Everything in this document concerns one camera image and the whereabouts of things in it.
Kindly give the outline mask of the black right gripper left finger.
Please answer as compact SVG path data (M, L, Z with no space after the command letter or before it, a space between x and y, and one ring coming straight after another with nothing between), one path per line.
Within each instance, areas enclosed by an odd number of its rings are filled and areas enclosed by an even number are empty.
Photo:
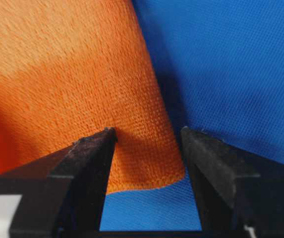
M97 232L117 142L107 127L0 175L0 238Z

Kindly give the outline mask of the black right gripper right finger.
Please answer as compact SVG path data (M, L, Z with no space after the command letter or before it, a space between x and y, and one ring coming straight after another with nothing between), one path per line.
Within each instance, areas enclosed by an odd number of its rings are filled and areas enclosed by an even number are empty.
M284 164L188 127L181 140L202 231L284 238Z

